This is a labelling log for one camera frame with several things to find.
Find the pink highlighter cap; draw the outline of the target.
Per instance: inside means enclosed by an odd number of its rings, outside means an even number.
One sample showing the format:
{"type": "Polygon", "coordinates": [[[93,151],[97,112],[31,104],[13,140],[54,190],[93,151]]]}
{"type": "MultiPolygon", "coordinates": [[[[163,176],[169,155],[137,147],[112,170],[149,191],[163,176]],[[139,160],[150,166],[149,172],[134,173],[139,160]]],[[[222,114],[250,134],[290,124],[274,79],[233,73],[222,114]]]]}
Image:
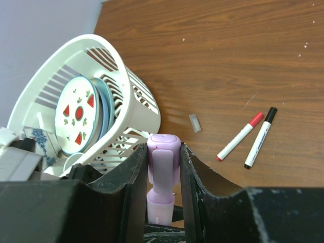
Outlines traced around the pink highlighter cap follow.
{"type": "Polygon", "coordinates": [[[147,140],[149,182],[157,194],[171,194],[180,178],[179,137],[171,134],[153,134],[147,140]]]}

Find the light blue plate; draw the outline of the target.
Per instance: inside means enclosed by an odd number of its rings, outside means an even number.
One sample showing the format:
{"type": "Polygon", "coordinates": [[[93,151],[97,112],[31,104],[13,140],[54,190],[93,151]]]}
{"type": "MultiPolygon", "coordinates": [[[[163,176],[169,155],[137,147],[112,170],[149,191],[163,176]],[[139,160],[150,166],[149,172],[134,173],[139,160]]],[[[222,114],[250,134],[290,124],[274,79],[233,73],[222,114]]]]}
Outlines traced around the light blue plate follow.
{"type": "Polygon", "coordinates": [[[103,122],[101,133],[99,135],[99,138],[101,139],[112,128],[114,124],[114,99],[110,88],[104,80],[94,77],[91,79],[91,81],[100,94],[100,100],[102,104],[103,122]]]}

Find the watermelon pattern plate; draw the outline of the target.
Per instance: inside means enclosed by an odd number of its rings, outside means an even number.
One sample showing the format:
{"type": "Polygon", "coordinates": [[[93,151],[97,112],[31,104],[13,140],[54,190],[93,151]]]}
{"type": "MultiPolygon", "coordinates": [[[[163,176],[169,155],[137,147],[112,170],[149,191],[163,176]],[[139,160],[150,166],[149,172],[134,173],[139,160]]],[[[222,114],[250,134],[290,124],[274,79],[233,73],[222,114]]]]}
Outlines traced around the watermelon pattern plate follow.
{"type": "Polygon", "coordinates": [[[100,114],[99,95],[84,76],[71,79],[61,92],[55,113],[55,134],[68,155],[84,151],[94,138],[100,114]]]}

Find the white laundry basket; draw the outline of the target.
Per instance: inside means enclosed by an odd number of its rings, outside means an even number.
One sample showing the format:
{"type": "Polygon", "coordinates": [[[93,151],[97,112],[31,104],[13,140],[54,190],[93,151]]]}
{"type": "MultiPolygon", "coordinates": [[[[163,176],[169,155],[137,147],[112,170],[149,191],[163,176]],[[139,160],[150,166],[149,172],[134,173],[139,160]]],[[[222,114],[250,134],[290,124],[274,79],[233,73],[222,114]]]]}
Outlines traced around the white laundry basket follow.
{"type": "MultiPolygon", "coordinates": [[[[103,113],[94,138],[80,153],[78,163],[92,165],[106,174],[120,165],[136,147],[159,131],[161,123],[157,102],[146,84],[125,66],[117,50],[103,37],[84,34],[60,47],[34,74],[20,94],[7,127],[14,132],[40,128],[55,134],[55,113],[62,90],[76,76],[106,82],[114,99],[114,124],[100,139],[103,113]]],[[[44,171],[64,176],[66,161],[74,154],[59,152],[56,163],[44,171]]]]}

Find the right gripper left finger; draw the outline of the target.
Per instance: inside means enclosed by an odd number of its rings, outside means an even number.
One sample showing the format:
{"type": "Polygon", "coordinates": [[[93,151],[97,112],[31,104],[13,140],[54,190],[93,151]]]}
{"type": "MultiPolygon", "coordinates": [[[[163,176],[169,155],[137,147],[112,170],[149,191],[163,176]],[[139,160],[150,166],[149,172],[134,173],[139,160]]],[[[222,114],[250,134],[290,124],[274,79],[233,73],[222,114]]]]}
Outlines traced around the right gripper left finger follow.
{"type": "Polygon", "coordinates": [[[1,242],[142,242],[147,146],[90,184],[1,183],[1,242]]]}

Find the white marker red tip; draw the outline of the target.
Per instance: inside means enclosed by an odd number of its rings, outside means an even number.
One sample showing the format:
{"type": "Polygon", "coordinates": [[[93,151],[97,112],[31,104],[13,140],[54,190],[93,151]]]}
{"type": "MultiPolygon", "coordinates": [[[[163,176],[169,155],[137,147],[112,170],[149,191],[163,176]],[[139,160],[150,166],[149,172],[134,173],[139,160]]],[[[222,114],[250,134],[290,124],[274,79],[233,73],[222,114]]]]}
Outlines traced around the white marker red tip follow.
{"type": "Polygon", "coordinates": [[[262,112],[257,113],[249,123],[217,154],[216,160],[221,162],[244,138],[245,136],[264,118],[262,112]]]}

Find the clear pen cap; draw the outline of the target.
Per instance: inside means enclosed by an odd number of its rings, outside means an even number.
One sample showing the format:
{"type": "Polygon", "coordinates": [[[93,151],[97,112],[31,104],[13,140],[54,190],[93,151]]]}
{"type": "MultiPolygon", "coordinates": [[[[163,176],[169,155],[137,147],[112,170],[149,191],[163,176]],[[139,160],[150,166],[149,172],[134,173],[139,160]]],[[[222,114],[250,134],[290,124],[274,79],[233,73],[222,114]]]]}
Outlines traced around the clear pen cap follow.
{"type": "Polygon", "coordinates": [[[197,118],[197,115],[196,114],[191,114],[189,116],[189,119],[190,119],[190,122],[192,124],[194,132],[199,133],[201,131],[201,126],[200,126],[199,120],[197,118]]]}

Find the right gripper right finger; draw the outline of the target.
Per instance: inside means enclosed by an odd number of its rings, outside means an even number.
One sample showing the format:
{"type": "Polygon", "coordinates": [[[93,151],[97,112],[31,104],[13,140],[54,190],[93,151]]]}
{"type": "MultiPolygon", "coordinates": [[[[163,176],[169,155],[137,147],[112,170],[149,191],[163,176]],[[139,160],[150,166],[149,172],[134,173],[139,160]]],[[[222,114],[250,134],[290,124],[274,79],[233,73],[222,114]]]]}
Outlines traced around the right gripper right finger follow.
{"type": "Polygon", "coordinates": [[[246,187],[221,196],[218,174],[181,146],[186,242],[323,242],[323,189],[246,187]]]}

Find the blue patterned bowl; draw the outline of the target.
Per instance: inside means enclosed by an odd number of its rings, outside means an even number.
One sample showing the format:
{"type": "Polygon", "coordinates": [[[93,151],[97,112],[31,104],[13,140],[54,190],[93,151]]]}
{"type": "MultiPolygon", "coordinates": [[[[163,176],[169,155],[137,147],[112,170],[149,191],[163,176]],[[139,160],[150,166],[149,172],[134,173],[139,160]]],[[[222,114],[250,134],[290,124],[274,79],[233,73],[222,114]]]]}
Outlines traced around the blue patterned bowl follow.
{"type": "Polygon", "coordinates": [[[61,151],[56,135],[40,128],[24,128],[24,133],[35,141],[35,153],[43,156],[41,170],[53,166],[61,151]]]}

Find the pink highlighter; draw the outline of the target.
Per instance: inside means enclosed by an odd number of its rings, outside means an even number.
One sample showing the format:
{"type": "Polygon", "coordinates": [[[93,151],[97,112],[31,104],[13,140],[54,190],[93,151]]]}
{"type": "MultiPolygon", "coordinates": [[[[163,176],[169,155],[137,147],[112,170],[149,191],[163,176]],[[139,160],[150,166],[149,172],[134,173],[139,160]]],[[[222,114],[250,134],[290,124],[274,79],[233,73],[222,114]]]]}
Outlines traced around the pink highlighter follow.
{"type": "Polygon", "coordinates": [[[156,193],[149,190],[147,199],[147,219],[150,224],[170,226],[173,217],[175,195],[156,193]]]}

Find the white marker black tip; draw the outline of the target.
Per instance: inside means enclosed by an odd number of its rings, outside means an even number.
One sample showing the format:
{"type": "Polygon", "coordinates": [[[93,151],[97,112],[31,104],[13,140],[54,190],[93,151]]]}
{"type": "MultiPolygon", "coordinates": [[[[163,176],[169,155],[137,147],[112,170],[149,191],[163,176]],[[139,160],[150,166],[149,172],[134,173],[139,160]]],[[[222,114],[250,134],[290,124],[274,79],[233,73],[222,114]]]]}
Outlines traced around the white marker black tip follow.
{"type": "Polygon", "coordinates": [[[256,160],[256,157],[262,147],[262,144],[266,138],[266,135],[271,127],[272,121],[273,121],[276,113],[277,113],[277,108],[271,107],[269,109],[269,112],[268,112],[268,114],[260,128],[260,131],[259,131],[251,149],[250,149],[250,152],[245,160],[244,168],[250,169],[253,166],[253,164],[256,160]]]}

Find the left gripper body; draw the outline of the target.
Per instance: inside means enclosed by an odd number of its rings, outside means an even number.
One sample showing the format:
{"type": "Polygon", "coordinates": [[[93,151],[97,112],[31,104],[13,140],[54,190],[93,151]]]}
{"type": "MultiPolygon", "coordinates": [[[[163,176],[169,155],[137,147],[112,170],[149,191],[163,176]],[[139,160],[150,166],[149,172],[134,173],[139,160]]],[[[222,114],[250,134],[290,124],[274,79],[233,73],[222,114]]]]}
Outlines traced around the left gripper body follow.
{"type": "Polygon", "coordinates": [[[61,177],[61,180],[97,180],[98,178],[102,177],[103,174],[98,172],[94,167],[91,165],[73,165],[70,172],[61,177]]]}

